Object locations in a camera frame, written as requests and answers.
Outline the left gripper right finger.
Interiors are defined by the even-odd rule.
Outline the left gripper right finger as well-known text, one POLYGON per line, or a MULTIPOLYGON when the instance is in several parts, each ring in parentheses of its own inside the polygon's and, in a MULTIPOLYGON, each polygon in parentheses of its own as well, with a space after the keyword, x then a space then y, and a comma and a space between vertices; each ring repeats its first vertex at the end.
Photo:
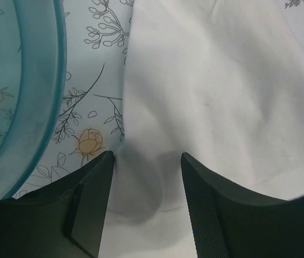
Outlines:
POLYGON ((254 192, 188 153, 181 172, 198 257, 304 257, 304 196, 254 192))

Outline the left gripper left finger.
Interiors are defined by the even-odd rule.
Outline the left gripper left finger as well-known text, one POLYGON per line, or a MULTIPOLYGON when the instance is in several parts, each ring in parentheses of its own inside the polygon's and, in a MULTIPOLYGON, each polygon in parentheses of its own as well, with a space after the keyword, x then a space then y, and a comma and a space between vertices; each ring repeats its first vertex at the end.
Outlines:
POLYGON ((113 168, 105 151, 45 187, 0 200, 0 257, 98 257, 113 168))

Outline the white t shirt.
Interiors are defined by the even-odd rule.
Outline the white t shirt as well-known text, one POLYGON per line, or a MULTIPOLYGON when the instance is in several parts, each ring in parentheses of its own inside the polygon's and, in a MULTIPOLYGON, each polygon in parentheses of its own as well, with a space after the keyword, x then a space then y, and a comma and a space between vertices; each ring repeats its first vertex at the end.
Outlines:
POLYGON ((195 257, 187 152, 251 190, 304 195, 304 48, 280 1, 135 1, 100 257, 195 257))

